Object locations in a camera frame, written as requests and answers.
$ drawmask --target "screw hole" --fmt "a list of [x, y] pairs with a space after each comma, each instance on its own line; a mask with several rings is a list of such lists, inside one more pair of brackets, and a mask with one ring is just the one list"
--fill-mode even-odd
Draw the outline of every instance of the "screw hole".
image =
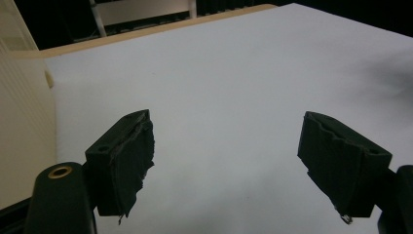
[[72, 172], [72, 168], [68, 166], [58, 167], [53, 169], [49, 173], [49, 178], [61, 178], [69, 175]]
[[376, 149], [369, 149], [369, 151], [372, 154], [379, 154], [379, 151], [377, 151]]
[[100, 146], [99, 149], [98, 149], [98, 151], [99, 151], [99, 152], [105, 152], [105, 151], [107, 151], [108, 149], [109, 149], [109, 146]]

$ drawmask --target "wall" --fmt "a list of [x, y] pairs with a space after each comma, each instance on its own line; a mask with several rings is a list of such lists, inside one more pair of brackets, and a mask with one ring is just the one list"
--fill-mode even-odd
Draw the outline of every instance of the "wall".
[[56, 162], [53, 80], [13, 0], [0, 1], [0, 209]]

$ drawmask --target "white chair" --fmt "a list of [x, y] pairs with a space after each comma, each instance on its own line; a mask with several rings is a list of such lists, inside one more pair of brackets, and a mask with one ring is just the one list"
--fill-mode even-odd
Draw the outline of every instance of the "white chair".
[[196, 0], [124, 0], [96, 4], [90, 0], [100, 36], [106, 36], [105, 25], [143, 20], [189, 11], [197, 15]]

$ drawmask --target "white surface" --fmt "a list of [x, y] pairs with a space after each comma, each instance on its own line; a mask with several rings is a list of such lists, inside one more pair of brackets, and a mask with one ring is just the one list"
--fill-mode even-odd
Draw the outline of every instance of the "white surface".
[[377, 233], [348, 226], [296, 156], [331, 115], [413, 164], [413, 40], [298, 5], [50, 58], [59, 161], [149, 108], [155, 167], [99, 233]]

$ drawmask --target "wooden table edge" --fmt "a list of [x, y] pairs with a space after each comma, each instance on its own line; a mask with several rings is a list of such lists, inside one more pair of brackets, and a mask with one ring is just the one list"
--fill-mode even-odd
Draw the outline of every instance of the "wooden table edge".
[[273, 9], [276, 7], [277, 6], [271, 5], [271, 4], [263, 4], [263, 5], [257, 5], [253, 7], [238, 9], [235, 11], [229, 11], [229, 12], [209, 15], [209, 16], [195, 18], [195, 19], [188, 19], [188, 20], [158, 25], [154, 27], [148, 27], [148, 28], [144, 28], [144, 29], [140, 29], [136, 31], [127, 32], [127, 33], [116, 34], [113, 36], [102, 37], [102, 38], [97, 38], [97, 39], [93, 39], [90, 41], [85, 41], [85, 42], [80, 42], [76, 44], [70, 44], [66, 46], [43, 50], [41, 51], [41, 55], [44, 59], [50, 58], [50, 57], [61, 56], [64, 54], [69, 54], [69, 53], [82, 51], [82, 50], [86, 50], [86, 49], [90, 49], [94, 47], [104, 46], [104, 45], [108, 45], [111, 43], [129, 40], [132, 38], [138, 38], [142, 36], [151, 35], [154, 33], [169, 31], [169, 30], [173, 30], [176, 28], [196, 25], [196, 24], [215, 21], [215, 20], [223, 20], [223, 19], [246, 15], [246, 14], [250, 14], [254, 12], [260, 12], [260, 11], [264, 11], [268, 9]]

